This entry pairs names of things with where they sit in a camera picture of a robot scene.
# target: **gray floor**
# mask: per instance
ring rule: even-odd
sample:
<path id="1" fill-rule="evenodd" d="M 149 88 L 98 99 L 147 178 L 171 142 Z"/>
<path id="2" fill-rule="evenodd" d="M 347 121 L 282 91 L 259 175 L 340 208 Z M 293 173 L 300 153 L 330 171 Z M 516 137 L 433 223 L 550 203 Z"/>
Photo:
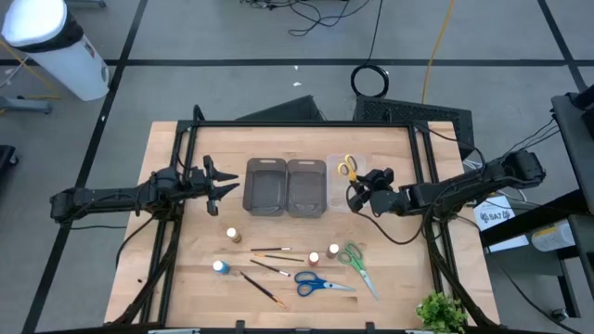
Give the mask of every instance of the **gray floor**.
<path id="1" fill-rule="evenodd" d="M 336 3 L 316 2 L 326 13 L 336 12 Z M 588 19 L 594 4 L 588 0 L 571 6 L 562 0 L 548 3 L 574 57 L 594 59 L 590 33 L 594 23 Z M 0 8 L 7 4 L 0 1 Z M 71 6 L 71 12 L 99 54 L 117 59 L 137 4 L 138 0 L 108 0 L 106 9 Z M 308 23 L 287 8 L 270 12 L 249 9 L 239 1 L 149 0 L 130 58 L 364 58 L 378 4 L 371 1 L 333 29 L 320 27 L 297 38 L 289 36 L 287 29 Z M 385 1 L 374 56 L 428 58 L 446 8 L 446 1 Z M 8 58 L 0 50 L 0 59 Z M 536 1 L 458 0 L 438 58 L 562 59 L 562 54 Z M 420 102 L 424 67 L 384 68 L 392 79 L 388 98 Z M 231 120 L 311 94 L 329 119 L 348 120 L 355 108 L 351 70 L 350 66 L 126 67 L 87 185 L 133 185 L 150 124 L 190 118 L 195 103 L 207 119 Z M 594 68 L 580 71 L 587 84 L 594 84 Z M 369 92 L 380 85 L 365 73 L 358 82 Z M 21 156 L 21 164 L 0 189 L 0 267 L 4 269 L 0 271 L 0 333 L 22 328 L 58 231 L 48 217 L 47 200 L 74 185 L 103 103 L 84 103 L 57 86 L 62 100 L 55 102 L 52 115 L 0 117 L 0 143 L 16 146 Z M 551 96 L 575 89 L 566 67 L 434 67 L 426 102 L 472 110 L 475 143 L 493 159 L 548 120 Z M 4 96 L 46 93 L 26 71 L 2 89 Z M 531 201 L 544 203 L 576 188 L 560 137 L 534 151 L 548 177 L 542 186 L 526 191 Z M 125 225 L 126 221 L 127 214 L 108 214 L 90 216 L 80 224 Z M 102 323 L 115 251 L 122 239 L 121 230 L 71 233 L 38 330 Z M 569 266 L 575 274 L 572 282 L 582 318 L 567 324 L 588 332 L 594 324 L 593 302 L 579 263 Z M 503 324 L 560 332 L 523 301 L 495 266 L 490 265 L 489 271 Z M 555 277 L 514 277 L 543 308 L 562 305 Z"/>

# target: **blue-handled scissors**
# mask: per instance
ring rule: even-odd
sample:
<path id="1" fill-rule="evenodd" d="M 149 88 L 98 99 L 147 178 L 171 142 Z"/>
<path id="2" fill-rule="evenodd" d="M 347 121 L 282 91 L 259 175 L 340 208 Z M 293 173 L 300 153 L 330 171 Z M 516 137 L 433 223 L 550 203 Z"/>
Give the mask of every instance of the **blue-handled scissors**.
<path id="1" fill-rule="evenodd" d="M 365 270 L 365 265 L 363 264 L 363 253 L 356 246 L 356 244 L 353 242 L 347 242 L 346 245 L 344 245 L 344 250 L 338 253 L 338 260 L 341 263 L 352 266 L 359 274 L 361 274 L 363 280 L 368 285 L 369 290 L 371 290 L 371 294 L 373 294 L 373 297 L 375 297 L 375 300 L 378 301 L 380 299 L 378 297 L 378 292 L 375 290 L 375 288 L 373 288 L 373 284 L 371 284 L 368 272 Z"/>
<path id="2" fill-rule="evenodd" d="M 356 181 L 356 160 L 352 155 L 347 154 L 344 156 L 344 162 L 338 165 L 338 173 L 348 176 L 349 181 Z"/>
<path id="3" fill-rule="evenodd" d="M 295 275 L 295 282 L 299 284 L 297 293 L 300 296 L 306 297 L 312 294 L 317 289 L 340 289 L 343 291 L 355 291 L 355 289 L 346 287 L 341 284 L 330 283 L 327 280 L 319 278 L 314 272 L 301 272 Z"/>

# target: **white trash can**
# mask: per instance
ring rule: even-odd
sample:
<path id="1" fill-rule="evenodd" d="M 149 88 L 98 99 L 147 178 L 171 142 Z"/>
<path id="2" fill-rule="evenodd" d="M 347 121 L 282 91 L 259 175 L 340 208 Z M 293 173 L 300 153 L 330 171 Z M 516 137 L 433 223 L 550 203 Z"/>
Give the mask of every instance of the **white trash can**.
<path id="1" fill-rule="evenodd" d="M 14 0 L 2 35 L 83 101 L 106 95 L 110 70 L 63 0 Z"/>

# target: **potted plant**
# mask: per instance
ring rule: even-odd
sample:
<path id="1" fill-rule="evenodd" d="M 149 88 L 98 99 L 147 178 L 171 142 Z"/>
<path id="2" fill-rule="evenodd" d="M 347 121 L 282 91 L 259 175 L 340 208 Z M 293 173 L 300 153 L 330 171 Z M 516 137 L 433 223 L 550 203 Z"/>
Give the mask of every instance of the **potted plant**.
<path id="1" fill-rule="evenodd" d="M 460 301 L 446 297 L 443 292 L 432 292 L 417 306 L 417 316 L 425 329 L 436 333 L 458 332 L 463 334 L 462 325 L 468 315 L 462 311 Z"/>

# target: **scissor blade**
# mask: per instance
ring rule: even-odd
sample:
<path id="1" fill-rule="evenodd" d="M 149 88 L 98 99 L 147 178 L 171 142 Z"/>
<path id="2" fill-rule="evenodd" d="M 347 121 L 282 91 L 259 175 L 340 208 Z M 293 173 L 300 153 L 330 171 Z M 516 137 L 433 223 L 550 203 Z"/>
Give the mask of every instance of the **scissor blade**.
<path id="1" fill-rule="evenodd" d="M 324 288 L 326 288 L 326 289 L 340 289 L 343 291 L 356 291 L 356 289 L 354 289 L 354 288 L 347 287 L 342 284 L 329 283 L 329 282 L 324 283 Z"/>
<path id="2" fill-rule="evenodd" d="M 371 280 L 369 279 L 368 272 L 366 272 L 365 270 L 361 270 L 361 271 L 359 271 L 359 273 L 361 273 L 363 280 L 368 285 L 368 288 L 371 291 L 371 294 L 373 294 L 373 297 L 375 297 L 375 300 L 378 301 L 380 299 L 380 297 L 378 296 L 378 292 L 375 290 L 375 288 L 373 288 L 373 284 L 371 283 Z"/>

